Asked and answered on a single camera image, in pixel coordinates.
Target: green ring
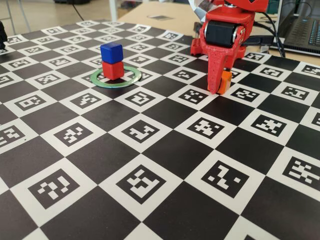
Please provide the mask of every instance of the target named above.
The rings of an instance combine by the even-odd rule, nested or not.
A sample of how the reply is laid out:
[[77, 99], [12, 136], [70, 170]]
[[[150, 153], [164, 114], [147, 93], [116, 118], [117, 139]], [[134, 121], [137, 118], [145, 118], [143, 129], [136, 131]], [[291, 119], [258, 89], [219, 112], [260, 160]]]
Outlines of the green ring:
[[99, 69], [99, 70], [95, 71], [90, 76], [90, 80], [93, 84], [97, 85], [98, 87], [107, 88], [107, 89], [124, 88], [124, 87], [130, 86], [130, 85], [136, 83], [137, 81], [139, 81], [142, 74], [138, 69], [131, 67], [131, 66], [124, 66], [123, 68], [124, 68], [124, 70], [133, 72], [134, 78], [131, 79], [130, 81], [125, 81], [125, 82], [121, 82], [121, 83], [111, 83], [110, 84], [110, 83], [101, 82], [98, 80], [98, 76], [102, 73], [103, 70]]

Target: red cube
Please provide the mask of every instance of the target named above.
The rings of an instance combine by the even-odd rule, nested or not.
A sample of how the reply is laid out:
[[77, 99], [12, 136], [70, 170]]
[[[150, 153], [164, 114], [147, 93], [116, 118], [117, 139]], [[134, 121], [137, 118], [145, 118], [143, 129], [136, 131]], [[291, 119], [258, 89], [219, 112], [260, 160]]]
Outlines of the red cube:
[[103, 61], [102, 70], [103, 75], [110, 80], [116, 80], [125, 75], [124, 63], [122, 61], [114, 64], [109, 64]]

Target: checkerboard mat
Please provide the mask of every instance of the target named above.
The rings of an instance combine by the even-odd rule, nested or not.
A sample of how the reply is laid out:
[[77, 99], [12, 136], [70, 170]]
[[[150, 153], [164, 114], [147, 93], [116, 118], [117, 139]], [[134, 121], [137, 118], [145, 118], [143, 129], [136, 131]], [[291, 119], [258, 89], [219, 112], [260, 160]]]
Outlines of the checkerboard mat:
[[[90, 82], [109, 42], [135, 85]], [[248, 52], [212, 95], [191, 42], [105, 20], [8, 38], [0, 239], [320, 239], [320, 67]]]

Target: laptop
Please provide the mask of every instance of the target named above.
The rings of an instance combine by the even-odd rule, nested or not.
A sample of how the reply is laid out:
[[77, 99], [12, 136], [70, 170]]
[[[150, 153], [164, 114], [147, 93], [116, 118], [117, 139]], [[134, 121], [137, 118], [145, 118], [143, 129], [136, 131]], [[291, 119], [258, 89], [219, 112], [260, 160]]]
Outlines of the laptop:
[[[320, 18], [298, 16], [295, 14], [294, 2], [280, 0], [279, 3], [276, 27], [284, 48], [287, 51], [320, 56]], [[310, 8], [303, 3], [300, 7]]]

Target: stacked cubes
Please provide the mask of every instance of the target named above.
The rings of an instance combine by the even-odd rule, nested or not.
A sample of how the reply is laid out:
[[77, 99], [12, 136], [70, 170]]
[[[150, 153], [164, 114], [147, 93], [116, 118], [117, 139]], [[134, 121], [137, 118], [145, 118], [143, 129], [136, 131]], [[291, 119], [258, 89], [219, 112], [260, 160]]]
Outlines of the stacked cubes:
[[102, 56], [103, 75], [110, 79], [116, 80], [125, 74], [124, 53], [121, 44], [114, 42], [103, 44], [100, 46]]

